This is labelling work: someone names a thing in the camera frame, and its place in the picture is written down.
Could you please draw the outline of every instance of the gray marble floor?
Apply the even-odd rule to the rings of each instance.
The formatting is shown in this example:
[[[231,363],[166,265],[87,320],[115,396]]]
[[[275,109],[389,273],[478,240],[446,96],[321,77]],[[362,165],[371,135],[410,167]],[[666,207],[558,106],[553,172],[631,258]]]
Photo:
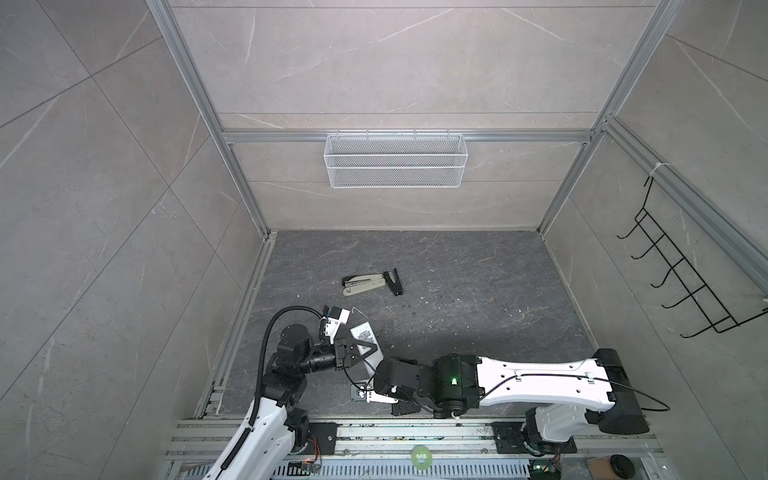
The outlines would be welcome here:
[[[352,274],[397,268],[405,294],[382,287],[356,296],[341,294]],[[263,331],[289,305],[351,310],[348,326],[370,321],[386,356],[432,363],[447,353],[513,362],[567,362],[593,351],[544,244],[536,232],[283,231],[277,235],[266,274],[237,352],[222,413],[241,414],[253,398]],[[317,320],[291,312],[280,330]],[[350,370],[363,379],[365,368]],[[343,372],[307,376],[299,403],[310,415],[390,413],[383,404],[352,402]],[[520,415],[530,405],[473,409],[473,415]]]

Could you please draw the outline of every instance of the white robotic arm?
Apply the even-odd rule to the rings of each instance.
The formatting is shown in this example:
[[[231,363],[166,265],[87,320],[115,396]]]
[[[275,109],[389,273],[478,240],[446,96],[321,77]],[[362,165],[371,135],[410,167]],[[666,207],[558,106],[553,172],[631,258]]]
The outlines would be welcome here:
[[[329,316],[346,319],[348,315],[335,307],[330,313],[326,309],[321,325]],[[306,388],[305,374],[349,368],[360,361],[373,371],[372,381],[362,393],[369,402],[392,403],[393,415],[425,409],[437,419],[447,419],[499,403],[550,404],[526,414],[521,434],[526,448],[532,445],[529,451],[542,442],[567,442],[573,435],[594,428],[592,425],[617,435],[649,431],[618,354],[612,349],[599,349],[589,359],[552,364],[452,354],[438,358],[431,366],[395,358],[371,365],[366,358],[378,350],[375,338],[372,340],[374,343],[340,337],[334,338],[333,345],[314,345],[306,327],[285,328],[278,351],[270,360],[271,369],[257,382],[262,396],[251,403],[206,479],[269,478],[286,455],[307,447],[308,416],[294,407]],[[258,405],[256,418],[254,403]]]

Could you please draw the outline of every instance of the wall hook rack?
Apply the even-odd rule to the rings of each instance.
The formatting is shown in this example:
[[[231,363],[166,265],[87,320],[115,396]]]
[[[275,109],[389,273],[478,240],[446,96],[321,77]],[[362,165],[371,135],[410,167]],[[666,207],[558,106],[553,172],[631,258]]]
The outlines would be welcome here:
[[[703,329],[699,330],[698,332],[695,332],[692,335],[680,334],[680,336],[682,336],[685,339],[689,339],[689,338],[695,337],[696,335],[699,335],[700,333],[704,333],[704,332],[706,332],[709,329],[712,329],[712,330],[714,330],[717,333],[723,333],[723,332],[727,332],[728,330],[730,330],[732,328],[736,328],[738,326],[742,326],[744,323],[747,323],[747,322],[749,322],[751,320],[754,320],[754,319],[756,319],[756,318],[758,318],[760,316],[768,314],[768,308],[765,308],[765,309],[763,309],[762,312],[758,313],[757,315],[751,316],[750,318],[748,318],[746,320],[738,321],[738,320],[736,320],[733,317],[731,312],[725,307],[725,305],[723,305],[723,302],[720,301],[720,298],[715,294],[714,291],[712,291],[712,289],[707,284],[707,282],[704,280],[704,278],[699,274],[699,271],[696,269],[696,267],[688,260],[688,258],[685,255],[683,255],[683,252],[680,250],[680,248],[678,248],[678,246],[670,238],[670,236],[667,235],[667,232],[664,231],[663,228],[661,228],[661,225],[659,225],[659,223],[656,221],[656,219],[654,219],[654,217],[646,209],[645,205],[648,202],[648,195],[650,194],[650,188],[653,186],[653,184],[654,184],[654,178],[649,176],[645,180],[645,183],[643,184],[644,187],[647,186],[647,189],[645,191],[645,199],[643,200],[643,207],[641,207],[640,211],[637,212],[637,215],[634,216],[634,227],[632,227],[632,230],[630,230],[629,233],[627,233],[623,237],[621,235],[617,235],[617,237],[619,239],[623,240],[623,239],[629,237],[635,230],[637,230],[639,228],[645,234],[645,237],[650,241],[650,247],[648,247],[647,250],[645,250],[639,257],[636,257],[636,256],[632,255],[631,256],[632,259],[633,260],[639,260],[639,259],[645,257],[646,255],[648,255],[648,252],[650,252],[652,250],[656,250],[659,253],[659,255],[661,255],[661,258],[664,259],[664,262],[667,263],[667,266],[669,267],[667,269],[667,273],[664,275],[664,278],[661,280],[661,283],[659,283],[658,285],[655,285],[655,284],[652,283],[651,286],[653,288],[660,288],[662,285],[664,285],[664,283],[667,282],[667,279],[670,277],[670,275],[673,274],[673,275],[675,275],[677,280],[680,282],[680,284],[685,289],[685,291],[687,293],[686,296],[684,296],[683,298],[681,298],[680,300],[678,300],[677,302],[675,302],[672,305],[662,305],[663,308],[665,308],[665,309],[674,308],[674,307],[680,305],[685,300],[688,300],[690,298],[690,299],[693,300],[694,303],[696,303],[696,306],[698,307],[699,311],[701,311],[701,314],[704,315],[704,318],[707,319],[707,323],[709,323],[709,326],[704,327]],[[644,220],[648,220],[650,222],[653,222],[653,225],[655,225],[656,228],[661,232],[661,235],[656,240],[654,240],[653,237],[650,236],[648,231],[641,224]],[[669,244],[674,248],[674,250],[677,251],[677,253],[680,254],[680,259],[674,261],[674,263],[672,261],[670,261],[670,258],[667,255],[664,254],[664,252],[661,250],[661,248],[659,248],[659,242],[661,242],[664,238],[666,238],[667,241],[669,242]],[[685,267],[685,266],[690,268],[695,273],[696,278],[698,278],[699,281],[701,282],[701,285],[699,287],[693,289],[693,290],[691,289],[691,287],[687,283],[685,283],[685,281],[683,280],[683,277],[676,270],[678,267],[682,268],[682,267]],[[715,322],[712,321],[710,316],[707,314],[707,312],[701,306],[701,303],[699,302],[699,300],[695,297],[695,295],[697,293],[701,292],[702,290],[708,291],[712,295],[712,297],[717,301],[717,303],[720,304],[720,307],[723,309],[723,311],[726,314],[724,318],[719,319],[719,320],[717,320]]]

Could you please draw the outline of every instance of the mounting plate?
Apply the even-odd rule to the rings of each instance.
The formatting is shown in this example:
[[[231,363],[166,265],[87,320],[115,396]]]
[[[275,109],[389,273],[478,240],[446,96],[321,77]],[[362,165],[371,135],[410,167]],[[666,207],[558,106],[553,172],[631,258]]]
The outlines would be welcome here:
[[[317,446],[320,447],[321,455],[333,455],[336,451],[336,430],[338,423],[318,422],[310,423],[309,435],[314,435],[317,439]]]
[[[408,415],[409,413],[419,413],[422,407],[411,402],[397,402],[392,404],[392,414],[394,416]]]
[[[528,454],[520,438],[520,429],[524,422],[493,422],[493,439],[496,442],[497,453],[523,453]],[[535,447],[544,455],[556,455],[558,453],[576,453],[576,444],[573,437],[570,437],[564,444],[539,442]]]

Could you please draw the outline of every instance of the wire basket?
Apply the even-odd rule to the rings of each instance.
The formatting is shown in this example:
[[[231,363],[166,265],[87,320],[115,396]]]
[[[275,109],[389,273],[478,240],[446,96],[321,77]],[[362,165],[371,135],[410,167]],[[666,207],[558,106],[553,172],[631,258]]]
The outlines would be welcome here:
[[[334,134],[323,156],[333,188],[458,187],[467,146],[460,134]]]

